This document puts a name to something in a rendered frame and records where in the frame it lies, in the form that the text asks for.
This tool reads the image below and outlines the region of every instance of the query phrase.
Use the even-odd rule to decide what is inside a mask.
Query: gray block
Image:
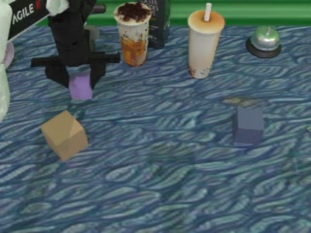
[[[236,146],[259,143],[263,130],[264,121],[260,108],[237,108],[233,118],[233,137]]]

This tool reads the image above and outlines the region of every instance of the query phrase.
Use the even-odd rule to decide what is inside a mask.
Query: blue patterned tablecloth
[[[142,67],[109,65],[85,102],[30,68],[56,53],[49,28],[16,39],[0,124],[0,232],[311,232],[311,28],[277,27],[283,51],[271,60],[245,50],[254,29],[226,27],[210,77],[196,80],[188,29],[174,27]],[[101,28],[97,48],[120,51],[117,28]],[[263,109],[255,148],[232,146],[239,105]],[[40,125],[66,109],[89,147],[61,163]]]

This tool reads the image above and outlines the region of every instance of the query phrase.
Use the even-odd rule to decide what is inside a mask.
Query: iced coffee cup
[[[145,4],[129,2],[115,9],[114,18],[124,61],[133,67],[141,66],[147,58],[151,10]]]
[[[197,79],[206,78],[211,69],[218,40],[225,26],[224,18],[216,12],[199,10],[188,17],[189,73]]]

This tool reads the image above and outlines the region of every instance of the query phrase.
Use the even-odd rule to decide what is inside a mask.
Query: green surface
[[[213,10],[220,13],[226,25],[311,25],[311,0],[261,0],[261,3],[251,0],[214,0]],[[89,24],[98,26],[116,25],[113,18],[114,9],[122,2],[120,0],[104,2],[107,11],[104,14],[91,15]],[[186,26],[188,16],[199,9],[204,9],[206,1],[176,0],[171,4],[171,24]],[[46,20],[40,25],[47,25]]]

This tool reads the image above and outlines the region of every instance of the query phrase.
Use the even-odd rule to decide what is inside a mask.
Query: brown cube
[[[83,126],[68,112],[63,111],[41,125],[42,133],[53,151],[66,161],[88,146]]]

